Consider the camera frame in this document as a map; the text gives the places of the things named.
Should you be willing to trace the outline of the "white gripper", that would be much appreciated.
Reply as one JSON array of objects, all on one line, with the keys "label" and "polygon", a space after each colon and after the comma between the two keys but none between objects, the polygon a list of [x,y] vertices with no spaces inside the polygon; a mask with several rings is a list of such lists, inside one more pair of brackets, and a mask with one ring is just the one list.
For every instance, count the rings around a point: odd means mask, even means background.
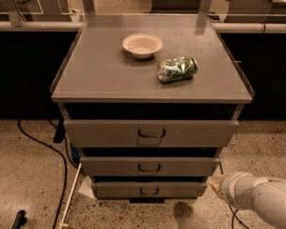
[{"label": "white gripper", "polygon": [[255,178],[251,174],[237,172],[212,176],[209,185],[215,194],[230,206],[240,210],[252,210],[254,182]]}]

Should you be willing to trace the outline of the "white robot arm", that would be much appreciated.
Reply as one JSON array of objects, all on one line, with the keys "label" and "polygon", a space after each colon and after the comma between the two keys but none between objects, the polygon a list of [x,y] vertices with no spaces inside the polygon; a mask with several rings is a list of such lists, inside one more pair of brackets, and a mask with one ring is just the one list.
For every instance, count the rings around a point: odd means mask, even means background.
[{"label": "white robot arm", "polygon": [[251,210],[276,229],[286,229],[286,179],[236,172],[213,176],[209,184],[228,205]]}]

